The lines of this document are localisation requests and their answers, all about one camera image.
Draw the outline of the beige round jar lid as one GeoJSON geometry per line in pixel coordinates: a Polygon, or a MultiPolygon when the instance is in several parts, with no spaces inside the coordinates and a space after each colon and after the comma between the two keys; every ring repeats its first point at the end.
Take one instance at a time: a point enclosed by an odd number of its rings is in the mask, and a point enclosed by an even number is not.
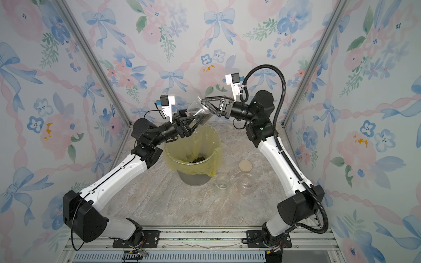
{"type": "Polygon", "coordinates": [[[248,173],[253,169],[253,164],[249,160],[241,160],[239,162],[239,170],[248,173]]]}

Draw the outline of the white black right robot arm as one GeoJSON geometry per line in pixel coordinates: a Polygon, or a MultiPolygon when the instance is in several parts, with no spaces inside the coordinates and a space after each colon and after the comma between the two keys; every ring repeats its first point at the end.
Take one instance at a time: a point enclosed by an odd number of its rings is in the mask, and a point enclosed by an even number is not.
{"type": "Polygon", "coordinates": [[[259,91],[249,104],[213,96],[202,99],[201,105],[218,117],[246,121],[248,139],[269,161],[284,188],[286,199],[277,205],[275,216],[262,226],[264,244],[268,247],[280,244],[297,227],[316,234],[326,233],[328,218],[322,205],[325,192],[306,178],[284,149],[275,122],[270,120],[276,109],[273,95],[259,91]]]}

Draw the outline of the grey mesh trash bin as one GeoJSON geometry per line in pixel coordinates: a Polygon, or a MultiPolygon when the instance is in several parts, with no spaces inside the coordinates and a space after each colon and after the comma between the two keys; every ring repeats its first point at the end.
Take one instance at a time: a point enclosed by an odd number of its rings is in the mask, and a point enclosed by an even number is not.
{"type": "Polygon", "coordinates": [[[207,184],[213,173],[213,165],[209,161],[182,162],[177,167],[177,173],[181,180],[189,186],[202,186],[207,184]]]}

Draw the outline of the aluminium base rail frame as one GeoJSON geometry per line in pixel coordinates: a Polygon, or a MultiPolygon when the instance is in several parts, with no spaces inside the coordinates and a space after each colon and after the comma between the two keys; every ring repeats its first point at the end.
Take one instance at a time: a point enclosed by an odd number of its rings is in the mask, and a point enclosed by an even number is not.
{"type": "Polygon", "coordinates": [[[68,241],[60,263],[343,263],[333,232],[292,231],[281,244],[266,247],[258,227],[147,226],[138,249],[101,237],[68,241]]]}

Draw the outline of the translucent round container lid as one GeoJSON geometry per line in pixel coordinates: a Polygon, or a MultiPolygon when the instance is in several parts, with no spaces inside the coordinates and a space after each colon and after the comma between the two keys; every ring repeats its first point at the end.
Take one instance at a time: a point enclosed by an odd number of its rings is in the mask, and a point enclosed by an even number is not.
{"type": "Polygon", "coordinates": [[[233,155],[226,155],[223,158],[223,163],[227,168],[234,168],[237,166],[237,158],[233,155]]]}

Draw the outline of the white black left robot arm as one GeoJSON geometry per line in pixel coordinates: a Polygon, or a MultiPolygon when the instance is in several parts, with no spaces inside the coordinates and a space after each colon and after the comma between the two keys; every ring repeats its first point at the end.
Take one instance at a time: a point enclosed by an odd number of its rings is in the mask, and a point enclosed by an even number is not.
{"type": "Polygon", "coordinates": [[[64,195],[64,224],[70,228],[72,236],[77,235],[84,243],[108,237],[135,248],[142,245],[143,228],[139,223],[130,218],[106,217],[100,212],[121,189],[159,160],[163,152],[159,145],[190,137],[205,123],[207,114],[189,116],[186,110],[179,110],[174,117],[173,122],[160,126],[146,118],[136,120],[132,130],[136,143],[130,154],[92,185],[79,192],[70,190],[64,195]]]}

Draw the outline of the glass jar with tea leaves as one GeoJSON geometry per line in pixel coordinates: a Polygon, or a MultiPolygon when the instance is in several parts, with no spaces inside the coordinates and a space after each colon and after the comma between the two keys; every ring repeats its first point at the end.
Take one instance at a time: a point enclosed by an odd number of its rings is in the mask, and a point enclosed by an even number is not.
{"type": "Polygon", "coordinates": [[[231,186],[231,178],[227,175],[219,175],[216,178],[216,187],[221,190],[227,190],[231,186]]]}

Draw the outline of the small jar with grey lid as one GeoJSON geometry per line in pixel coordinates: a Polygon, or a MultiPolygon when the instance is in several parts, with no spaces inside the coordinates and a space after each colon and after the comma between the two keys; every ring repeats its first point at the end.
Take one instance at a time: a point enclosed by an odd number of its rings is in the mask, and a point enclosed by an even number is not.
{"type": "Polygon", "coordinates": [[[187,108],[186,115],[189,117],[203,115],[204,122],[207,122],[213,116],[213,113],[201,103],[201,98],[198,96],[187,108]]]}

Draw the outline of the translucent plastic container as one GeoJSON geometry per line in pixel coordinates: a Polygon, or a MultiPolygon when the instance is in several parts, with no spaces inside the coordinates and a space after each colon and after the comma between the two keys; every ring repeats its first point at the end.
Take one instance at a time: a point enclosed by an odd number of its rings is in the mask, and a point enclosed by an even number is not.
{"type": "Polygon", "coordinates": [[[247,196],[255,190],[255,179],[251,174],[240,174],[237,176],[237,190],[241,195],[247,196]]]}

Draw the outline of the yellow plastic bin liner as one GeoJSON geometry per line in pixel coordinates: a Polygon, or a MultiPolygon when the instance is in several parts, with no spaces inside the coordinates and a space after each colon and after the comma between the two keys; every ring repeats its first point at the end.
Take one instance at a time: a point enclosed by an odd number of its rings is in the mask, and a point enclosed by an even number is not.
{"type": "Polygon", "coordinates": [[[168,167],[186,175],[214,177],[223,164],[219,133],[207,124],[199,126],[190,137],[166,143],[163,148],[168,167]]]}

